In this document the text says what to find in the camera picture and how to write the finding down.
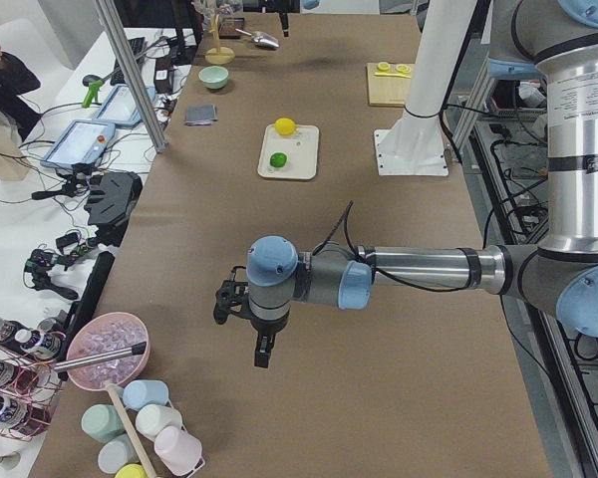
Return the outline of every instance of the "tablet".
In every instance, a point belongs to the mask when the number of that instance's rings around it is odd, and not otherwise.
[[[147,87],[150,101],[155,98],[155,88]],[[95,120],[112,122],[117,127],[135,127],[141,120],[131,89],[128,85],[115,85],[94,116]]]
[[[115,133],[116,126],[111,122],[75,119],[40,164],[69,170],[74,164],[93,164],[102,156]]]

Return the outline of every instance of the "blue joint cap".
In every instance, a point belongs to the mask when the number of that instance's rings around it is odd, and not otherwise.
[[[598,28],[598,0],[558,0],[558,3],[577,22]]]
[[[297,250],[290,241],[266,236],[250,246],[246,275],[259,287],[276,286],[294,274],[298,262]]]
[[[487,69],[492,78],[499,80],[535,80],[542,78],[542,74],[536,70],[532,63],[507,62],[488,58]]]
[[[370,300],[372,270],[368,264],[350,261],[339,283],[339,309],[363,309]]]
[[[598,338],[598,266],[577,276],[560,294],[556,319],[585,336]]]
[[[306,10],[312,10],[319,6],[319,0],[303,0],[302,5]]]

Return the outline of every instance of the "wooden cutting board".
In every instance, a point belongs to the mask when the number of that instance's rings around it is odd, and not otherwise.
[[[377,63],[366,65],[368,76],[368,103],[371,107],[400,107],[406,104],[411,79],[394,77],[375,77]]]

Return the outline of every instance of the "lemon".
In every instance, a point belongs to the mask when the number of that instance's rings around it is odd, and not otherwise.
[[[290,118],[280,118],[275,122],[275,131],[282,136],[288,136],[295,132],[297,124]]]

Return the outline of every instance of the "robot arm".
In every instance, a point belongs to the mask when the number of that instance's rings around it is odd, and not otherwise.
[[[431,18],[442,12],[431,9],[428,22],[443,22]],[[218,323],[234,314],[257,330],[255,365],[268,366],[291,301],[362,309],[372,285],[380,284],[434,292],[480,288],[598,337],[598,1],[496,2],[492,40],[494,75],[535,78],[537,70],[547,81],[548,235],[538,245],[482,251],[328,243],[304,253],[283,238],[264,237],[248,252],[247,282],[235,282],[233,269],[215,306]],[[438,39],[424,29],[420,52],[430,42]]]

